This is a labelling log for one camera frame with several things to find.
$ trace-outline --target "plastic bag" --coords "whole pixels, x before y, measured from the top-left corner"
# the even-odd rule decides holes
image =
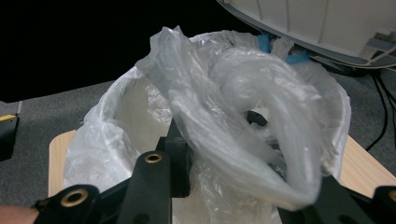
[[[349,96],[325,68],[310,60],[305,51],[291,50],[293,45],[293,41],[286,37],[280,37],[274,42],[271,53],[292,64],[300,77],[314,86],[324,99],[323,108],[326,108],[327,113],[323,114],[321,119],[324,122],[325,135],[332,140],[335,153],[323,157],[333,157],[331,160],[322,160],[321,162],[338,179],[341,176],[343,154],[351,116]]]
[[[255,100],[251,100],[253,96],[257,95],[251,94],[248,88],[245,90],[236,88],[243,87],[237,81],[237,76],[234,79],[230,79],[236,80],[234,84],[230,82],[230,85],[224,85],[222,88],[219,81],[225,78],[223,77],[223,70],[220,69],[221,67],[224,69],[224,66],[219,66],[220,63],[226,65],[226,68],[228,65],[232,65],[230,63],[233,63],[233,61],[227,61],[227,57],[224,55],[224,52],[227,52],[229,53],[228,56],[233,57],[233,52],[231,50],[228,51],[229,49],[234,49],[235,55],[245,52],[247,56],[253,58],[254,56],[263,57],[261,52],[254,50],[257,48],[254,36],[222,31],[198,35],[189,41],[179,29],[164,29],[160,34],[163,33],[167,33],[167,37],[172,35],[180,37],[179,41],[182,44],[177,48],[170,48],[176,54],[173,55],[176,58],[171,60],[172,62],[170,63],[176,63],[179,66],[164,66],[166,65],[164,63],[160,64],[156,71],[160,72],[160,74],[164,71],[170,72],[170,74],[182,71],[188,76],[182,79],[167,79],[168,77],[165,76],[165,80],[161,79],[163,77],[159,77],[160,81],[164,83],[166,81],[171,82],[170,84],[176,87],[174,91],[168,90],[167,94],[166,90],[159,86],[158,82],[154,81],[155,77],[147,74],[149,77],[147,79],[136,67],[119,78],[102,97],[99,104],[87,114],[84,119],[84,125],[77,130],[75,137],[72,139],[72,143],[66,153],[64,186],[94,184],[103,191],[120,183],[132,173],[137,156],[144,151],[153,150],[159,137],[166,136],[167,120],[170,120],[170,116],[173,114],[178,127],[189,141],[189,144],[194,147],[194,151],[197,152],[194,154],[191,170],[191,195],[186,199],[173,200],[174,223],[280,223],[275,205],[293,210],[312,203],[316,198],[321,172],[332,168],[324,166],[324,169],[320,169],[320,165],[323,165],[322,161],[332,164],[333,152],[329,151],[331,156],[326,155],[324,152],[327,152],[327,150],[325,149],[336,147],[337,144],[338,147],[343,147],[342,145],[345,142],[336,142],[335,140],[333,142],[337,144],[323,147],[323,150],[310,150],[308,147],[307,149],[310,151],[309,153],[312,152],[312,155],[307,158],[302,155],[296,155],[296,159],[292,154],[286,153],[290,157],[289,159],[285,158],[286,160],[283,158],[283,152],[272,150],[269,147],[268,142],[274,139],[279,143],[284,141],[282,137],[279,138],[276,135],[276,132],[280,131],[275,132],[274,128],[272,128],[275,125],[277,113],[271,111],[272,106],[268,102],[268,98],[263,99],[259,103],[257,99],[260,100],[260,96],[255,98]],[[159,37],[159,40],[170,41],[166,39],[166,36],[156,36]],[[169,44],[166,41],[157,42],[163,43],[157,46],[166,46],[165,43]],[[182,50],[181,57],[177,57],[178,50]],[[166,60],[167,57],[169,61],[171,59],[169,55],[164,53],[163,60]],[[304,83],[303,79],[290,66],[282,63],[275,56],[267,54],[265,57],[279,65],[279,74],[291,70],[288,75],[292,74],[292,76],[288,78],[303,82],[303,86],[306,85],[309,92],[312,93],[306,96],[312,96],[314,98],[313,102],[318,103],[317,105],[316,103],[310,103],[314,104],[314,111],[317,109],[326,114],[327,110],[335,107],[338,111],[342,111],[343,113],[341,114],[331,111],[334,113],[328,113],[328,116],[324,118],[331,118],[332,120],[323,120],[320,117],[318,120],[322,122],[316,122],[316,124],[318,125],[317,128],[319,128],[318,133],[323,133],[326,132],[323,126],[326,128],[330,126],[328,124],[332,123],[332,121],[337,121],[333,126],[334,132],[340,133],[340,136],[346,138],[347,129],[345,133],[345,127],[348,126],[348,123],[344,122],[348,117],[348,113],[345,113],[348,101],[343,95],[342,88],[339,85],[334,85],[334,87],[336,86],[334,91],[325,92],[329,96],[332,95],[329,99],[332,98],[334,104],[331,101],[323,103],[322,100],[325,100],[325,98],[321,96],[321,91],[317,91],[315,90],[317,88],[309,87],[310,85]],[[154,59],[152,63],[156,62],[158,58],[155,57]],[[213,70],[215,66],[218,68],[216,73]],[[185,82],[186,78],[190,81],[190,85],[187,84],[189,82]],[[274,80],[280,81],[276,85],[282,84],[282,77]],[[247,80],[247,84],[254,87],[257,83],[248,82]],[[257,92],[262,94],[262,91],[265,90],[262,90],[263,87],[260,85],[257,86],[257,90],[259,90]],[[179,97],[180,95],[177,91],[190,95]],[[162,98],[159,94],[160,92],[165,92],[163,96],[165,96],[166,100]],[[244,97],[241,97],[242,93],[246,93],[245,100],[243,100]],[[230,106],[229,101],[234,97],[241,99],[241,105],[232,104]],[[192,99],[193,101],[186,102],[186,99]],[[192,102],[198,102],[199,104],[191,105]],[[251,107],[257,107],[256,110],[269,107],[270,113],[269,117],[267,117],[269,127],[260,128],[246,124],[243,111]],[[198,118],[205,119],[191,120],[195,116],[186,112],[191,112],[193,115],[201,113],[199,115],[201,117]],[[200,130],[189,128],[192,124],[201,125]],[[218,131],[216,135],[211,134],[214,130],[207,130],[206,124],[210,125],[210,127],[217,125],[215,127],[215,130]],[[210,144],[203,142],[202,145],[197,146],[202,142],[200,139],[209,139]],[[317,142],[309,142],[308,145],[318,146],[323,139],[317,138],[317,140]],[[216,150],[213,150],[214,148],[210,146],[225,146],[224,144],[227,146],[232,145],[231,149],[217,147]],[[295,176],[294,182],[285,182],[283,179],[285,176],[279,175],[279,173],[284,171],[287,179],[292,176],[288,173],[289,169],[285,169],[285,161],[287,161],[287,167],[289,168],[293,165],[302,165],[296,169],[300,172],[297,176],[309,178],[312,181],[300,183],[302,181]],[[250,168],[253,169],[252,174],[247,173]],[[276,168],[279,168],[281,172],[277,173]],[[261,182],[247,186],[245,181],[247,180],[251,183],[255,181],[251,177],[256,176],[260,178]],[[291,190],[296,194],[288,195],[291,192],[286,192],[287,194],[283,195],[283,192],[287,190]]]

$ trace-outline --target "white plastic bag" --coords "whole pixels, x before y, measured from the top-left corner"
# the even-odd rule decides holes
[[[166,28],[155,35],[157,42],[154,45],[157,45],[158,52],[160,48],[170,49],[166,53],[164,51],[161,58],[158,55],[150,58],[153,56],[151,52],[140,65],[144,63],[150,67],[151,63],[158,63],[154,65],[155,69],[150,67],[151,72],[158,73],[147,73],[149,78],[146,78],[136,67],[132,68],[110,87],[99,104],[87,114],[84,125],[77,130],[67,150],[64,186],[93,184],[103,191],[129,177],[137,156],[153,150],[159,137],[166,136],[171,109],[177,126],[196,152],[191,170],[191,195],[186,199],[173,200],[174,223],[280,223],[276,205],[294,210],[312,203],[318,193],[321,172],[332,168],[324,166],[324,170],[321,170],[320,165],[324,165],[325,161],[332,164],[334,151],[330,148],[338,151],[338,147],[343,147],[345,143],[341,140],[337,142],[335,137],[338,135],[335,133],[339,133],[338,139],[347,137],[348,123],[345,122],[350,114],[345,111],[348,100],[339,85],[334,85],[332,92],[312,88],[314,85],[306,83],[292,67],[275,56],[257,51],[257,43],[252,37],[249,34],[222,31],[198,35],[189,41],[179,29]],[[169,47],[167,41],[174,41],[172,46],[175,48]],[[234,78],[227,78],[225,74],[233,74],[234,70],[229,73],[224,69],[245,67],[230,60],[233,56],[239,60],[237,63],[243,63],[244,60],[250,63],[254,59],[257,62],[268,60],[269,71],[278,74],[270,80],[273,85],[264,88],[259,83],[262,81],[260,76],[251,77],[255,77],[256,81],[246,78],[240,82],[237,72],[234,72]],[[240,71],[251,74],[264,72],[261,69],[257,71],[261,66],[252,63],[249,67],[252,70],[246,71],[245,67]],[[222,79],[230,83],[221,86],[224,84]],[[290,81],[300,85],[283,85]],[[244,88],[243,83],[246,87],[254,87],[257,94]],[[274,104],[289,98],[276,97],[267,88],[278,88],[273,91],[285,93],[290,99],[296,97],[300,102],[305,100],[313,106],[310,107],[312,111],[304,111],[304,105],[292,100],[290,104]],[[322,94],[329,94],[330,97],[325,98]],[[235,97],[239,99],[238,104],[230,105]],[[285,121],[276,122],[285,116],[278,111],[288,113],[288,108],[294,106],[301,109],[296,116],[306,120],[307,126],[311,125],[307,122],[312,118],[306,118],[303,111],[308,114],[320,111],[328,114],[324,118],[331,119],[320,117],[315,120],[316,125],[313,126],[316,126],[314,130],[317,133],[304,125],[297,127],[282,123]],[[260,129],[246,123],[243,111],[252,107],[269,108],[268,128]],[[333,133],[331,129],[323,129],[323,125],[327,127],[326,123],[331,124],[333,121]],[[290,131],[289,135],[293,139],[299,139],[296,135],[302,136],[304,142],[297,144],[306,145],[304,150],[297,148],[291,151],[291,143],[287,142],[290,139],[282,136],[285,127],[287,131],[290,131],[289,128],[297,129],[297,132]],[[325,136],[327,140],[319,137],[312,141],[301,130],[307,131],[310,136]],[[267,145],[267,140],[274,137],[282,143],[281,149],[286,153],[274,151]],[[288,183],[273,170],[274,167],[284,169],[282,162],[285,161],[288,169],[283,171]]]
[[[293,45],[293,41],[286,37],[280,37],[274,42],[271,53],[286,62],[292,62],[292,67],[300,74],[300,77],[314,86],[324,99],[323,108],[327,110],[327,113],[323,114],[321,119],[324,122],[325,135],[332,140],[335,153],[324,157],[333,157],[331,160],[322,160],[321,162],[329,173],[339,179],[351,116],[349,96],[335,78],[330,76],[319,63],[305,58],[301,52],[299,52],[300,55],[293,58],[295,56],[292,55],[291,50]]]

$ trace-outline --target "wooden surface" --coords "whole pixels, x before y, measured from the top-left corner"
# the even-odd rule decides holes
[[[75,132],[62,133],[49,144],[49,196],[63,188],[65,152]],[[340,183],[371,198],[378,186],[396,186],[396,177],[348,137]]]
[[[56,136],[49,143],[49,197],[64,188],[64,159],[75,130]]]

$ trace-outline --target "gray carpet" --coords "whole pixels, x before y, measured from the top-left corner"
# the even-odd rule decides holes
[[[349,134],[363,147],[380,134],[383,109],[371,77],[332,74],[350,97]],[[396,95],[396,73],[384,71],[384,81]],[[28,206],[48,195],[50,141],[58,134],[80,127],[80,120],[98,103],[112,81],[58,94],[25,100],[14,155],[0,162],[0,204]],[[0,102],[0,116],[17,112],[18,103]],[[394,130],[390,124],[383,139],[370,153],[396,175]]]

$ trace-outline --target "crumpled plastic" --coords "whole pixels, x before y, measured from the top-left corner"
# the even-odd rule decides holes
[[[334,148],[324,135],[320,121],[326,111],[313,86],[278,57],[257,49],[236,47],[206,55],[215,62],[210,67],[179,28],[163,28],[150,45],[150,54],[136,67],[167,99],[194,152],[224,181],[289,210],[315,201],[320,158],[323,151],[332,155]],[[268,165],[276,154],[243,117],[243,111],[260,105],[270,109],[287,181]]]
[[[151,38],[150,55],[85,117],[67,150],[64,186],[103,191],[120,183],[173,118],[194,151],[191,195],[173,200],[174,223],[280,223],[276,206],[312,203],[321,176],[340,170],[348,98],[331,79],[303,77],[310,65],[287,65],[258,51],[256,41],[229,31],[188,39],[179,28],[163,28]],[[267,126],[248,125],[244,111],[252,108],[269,110]],[[280,149],[271,148],[274,141]]]

